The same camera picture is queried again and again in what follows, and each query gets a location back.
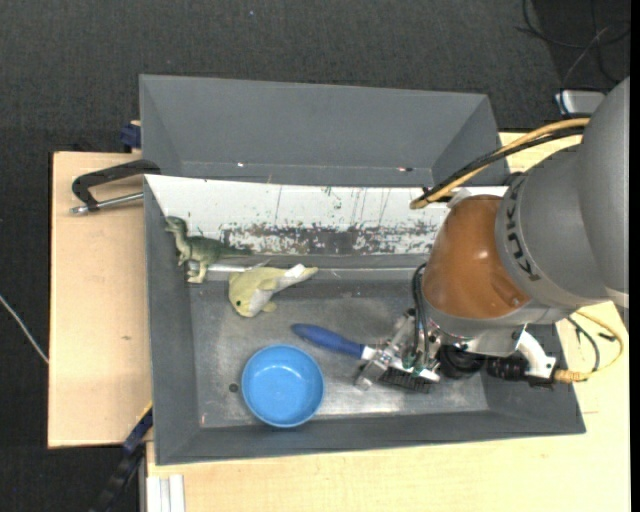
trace wire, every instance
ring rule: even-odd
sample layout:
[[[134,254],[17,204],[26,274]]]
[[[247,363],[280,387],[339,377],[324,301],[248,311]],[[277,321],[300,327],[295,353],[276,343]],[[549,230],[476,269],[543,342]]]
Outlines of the wire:
[[[595,50],[596,50],[595,61],[596,61],[597,65],[598,65],[598,69],[600,70],[602,75],[607,80],[613,82],[614,84],[617,84],[617,83],[619,83],[621,81],[621,80],[616,79],[613,76],[611,76],[611,74],[605,69],[604,61],[603,61],[603,57],[602,57],[602,49],[605,46],[612,45],[612,44],[617,43],[618,41],[621,41],[624,38],[626,38],[631,33],[631,28],[623,31],[621,34],[619,34],[619,35],[617,35],[615,37],[612,37],[612,38],[610,38],[610,39],[608,39],[606,41],[602,41],[602,36],[606,32],[608,32],[611,28],[615,27],[616,25],[619,25],[619,24],[631,25],[630,21],[618,20],[618,21],[615,21],[615,22],[611,23],[610,25],[606,26],[604,29],[598,30],[598,21],[597,21],[597,17],[596,17],[595,3],[594,3],[593,0],[590,0],[590,2],[589,2],[589,12],[590,12],[590,15],[591,15],[591,24],[592,24],[592,27],[593,27],[594,37],[585,46],[585,45],[576,44],[576,43],[569,43],[569,42],[565,42],[565,41],[559,41],[559,40],[551,38],[547,34],[543,33],[540,29],[536,28],[533,25],[533,23],[531,21],[531,18],[529,16],[529,10],[527,8],[527,5],[528,5],[527,4],[527,0],[522,0],[522,16],[524,18],[525,23],[527,24],[527,28],[516,27],[517,30],[532,34],[532,35],[542,39],[543,41],[545,41],[547,43],[550,43],[550,44],[554,44],[556,46],[561,46],[561,47],[564,47],[564,48],[570,48],[570,49],[574,49],[574,50],[583,50],[583,52],[580,54],[580,56],[578,56],[576,61],[574,61],[573,65],[571,66],[570,71],[567,72],[567,74],[565,75],[564,79],[562,80],[563,89],[564,89],[564,84],[566,84],[569,75],[571,73],[573,73],[573,71],[575,70],[576,66],[582,61],[582,59],[584,59],[584,57],[589,53],[589,50],[591,50],[591,48],[594,47],[594,45],[595,45]]]
[[[533,130],[510,144],[507,144],[506,146],[503,146],[496,151],[488,153],[487,155],[477,158],[470,164],[467,164],[459,171],[456,171],[451,176],[426,191],[422,196],[411,201],[410,208],[412,210],[424,208],[429,203],[433,203],[434,201],[448,195],[451,190],[471,179],[476,174],[479,174],[493,162],[511,154],[523,151],[524,149],[544,144],[551,140],[575,135],[576,133],[579,133],[577,130],[584,128],[588,122],[589,118],[566,119],[564,121],[551,123]]]
[[[598,344],[596,343],[596,340],[594,340],[593,336],[591,336],[591,334],[585,331],[584,328],[578,322],[576,322],[573,318],[567,317],[567,321],[571,325],[573,325],[573,327],[575,327],[576,336],[578,337],[578,343],[580,343],[580,336],[584,336],[587,339],[587,341],[591,343],[591,346],[593,347],[593,352],[595,354],[595,362],[593,363],[592,371],[594,372],[597,371],[598,367],[600,366],[600,349],[598,348]]]
[[[622,354],[624,353],[624,343],[623,343],[623,336],[620,332],[618,332],[614,327],[612,327],[611,325],[607,324],[604,320],[602,320],[601,318],[592,315],[591,313],[584,311],[583,309],[579,309],[578,311],[576,311],[574,313],[574,315],[585,318],[597,325],[599,325],[600,327],[606,329],[607,331],[609,331],[611,333],[611,335],[614,338],[614,341],[618,342],[618,353],[616,354],[616,356],[609,361],[609,363],[607,363],[605,366],[601,366],[598,369],[594,369],[591,370],[590,372],[576,372],[576,371],[572,371],[572,370],[556,370],[554,373],[554,380],[557,382],[565,382],[565,383],[571,383],[571,382],[582,382],[587,380],[589,377],[591,377],[592,375],[594,375],[595,373],[600,373],[602,370],[605,370],[607,368],[611,368],[621,357]]]
[[[15,312],[15,310],[9,305],[9,303],[4,299],[4,297],[1,294],[0,294],[0,302],[11,314],[11,316],[15,319],[15,321],[18,322],[18,325],[22,329],[22,332],[24,332],[25,336],[27,337],[31,345],[33,345],[33,348],[36,349],[36,352],[38,352],[38,355],[42,358],[42,360],[45,363],[49,364],[49,358],[46,356],[44,351],[40,348],[40,345],[38,345],[38,342],[36,341],[36,339],[29,332],[29,329],[27,329],[27,326],[24,324],[22,319],[18,316],[18,313]]]
[[[427,335],[427,318],[425,313],[424,297],[421,289],[422,276],[426,267],[426,262],[421,264],[415,270],[413,278],[411,279],[411,293],[413,294],[413,302],[416,310],[413,346],[410,350],[410,356],[412,359],[410,364],[412,367],[415,367],[417,363],[420,363],[420,365],[424,367],[425,357],[427,355],[426,346],[419,346],[421,344],[421,340],[423,340],[420,336],[420,330],[422,329],[425,337]]]

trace yellow cable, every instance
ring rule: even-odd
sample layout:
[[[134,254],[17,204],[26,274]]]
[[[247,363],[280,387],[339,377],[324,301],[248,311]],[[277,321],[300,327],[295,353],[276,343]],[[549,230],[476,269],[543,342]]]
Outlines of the yellow cable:
[[[582,318],[586,318],[587,320],[593,322],[594,324],[597,324],[600,327],[602,327],[602,328],[606,329],[607,331],[609,331],[613,335],[615,340],[618,342],[619,350],[618,350],[618,354],[616,355],[616,357],[614,357],[605,366],[602,366],[602,367],[598,368],[597,370],[592,370],[590,372],[576,372],[576,371],[572,371],[572,370],[556,370],[554,372],[554,375],[553,375],[554,380],[556,382],[564,382],[566,384],[569,384],[570,382],[581,382],[581,381],[587,380],[594,373],[598,373],[598,372],[601,372],[602,370],[605,370],[607,368],[611,368],[611,366],[613,366],[613,364],[616,363],[622,357],[622,354],[624,353],[624,343],[622,341],[623,340],[623,336],[614,327],[612,327],[611,325],[609,325],[606,322],[604,322],[601,318],[592,315],[588,311],[585,311],[584,309],[579,309],[574,314],[577,315],[577,316],[580,316]]]
[[[559,130],[566,130],[567,128],[579,128],[582,126],[586,126],[588,123],[589,123],[588,117],[581,117],[577,119],[566,119],[564,121],[558,121],[556,123],[551,123],[545,126],[541,126],[540,128],[537,128],[529,133],[524,134],[522,137],[517,138],[510,144],[507,144],[506,146],[502,146],[501,148],[497,149],[494,154],[499,155],[512,148],[515,148],[517,146],[520,146],[532,140],[538,139],[544,135],[548,135],[550,133],[553,133]],[[439,191],[433,194],[427,193],[427,195],[424,197],[414,199],[413,201],[411,201],[411,204],[409,205],[409,207],[412,210],[424,208],[429,203],[433,203],[434,201],[437,201],[438,199],[446,196],[451,192],[451,190],[453,190],[456,187],[459,187],[461,184],[471,179],[473,176],[483,171],[487,167],[489,167],[489,165],[483,165],[482,167],[473,169],[469,171],[467,174],[465,174],[464,176],[461,176],[460,178],[453,180],[451,183],[447,184],[447,186],[443,187]]]

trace green toy dinosaur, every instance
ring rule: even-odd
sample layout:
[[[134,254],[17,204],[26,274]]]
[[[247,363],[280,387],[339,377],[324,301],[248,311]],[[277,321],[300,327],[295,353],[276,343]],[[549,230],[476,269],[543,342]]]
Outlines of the green toy dinosaur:
[[[211,238],[187,236],[187,223],[179,217],[167,217],[166,222],[165,231],[173,233],[176,237],[176,247],[180,252],[178,266],[188,260],[194,260],[200,264],[199,271],[190,270],[187,272],[190,283],[202,283],[207,273],[207,267],[220,258],[250,256],[252,254],[249,249],[229,247]]]

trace black clamp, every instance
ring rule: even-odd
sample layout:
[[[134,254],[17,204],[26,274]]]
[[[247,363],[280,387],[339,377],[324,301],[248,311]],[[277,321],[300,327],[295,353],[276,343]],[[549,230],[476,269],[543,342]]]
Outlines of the black clamp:
[[[89,191],[91,187],[129,178],[138,174],[160,174],[160,168],[150,160],[136,160],[127,164],[116,165],[108,169],[78,176],[73,181],[71,190],[85,205],[72,208],[71,213],[95,212],[106,206],[115,206],[136,199],[142,199],[142,192],[140,192],[98,202]]]

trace toy dinosaur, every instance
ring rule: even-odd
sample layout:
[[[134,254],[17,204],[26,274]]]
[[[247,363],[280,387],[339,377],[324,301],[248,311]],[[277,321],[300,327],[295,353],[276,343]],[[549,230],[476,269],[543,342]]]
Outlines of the toy dinosaur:
[[[317,267],[306,268],[298,264],[288,270],[263,267],[245,273],[229,274],[229,301],[238,314],[251,318],[260,311],[270,313],[276,309],[273,295],[294,284],[309,279]]]
[[[252,254],[249,249],[230,247],[211,238],[188,236],[187,223],[179,217],[167,217],[166,222],[165,231],[173,233],[176,237],[176,247],[180,252],[178,266],[182,266],[188,260],[194,260],[200,264],[199,270],[187,272],[190,283],[202,283],[207,273],[207,267],[220,258],[250,256]]]

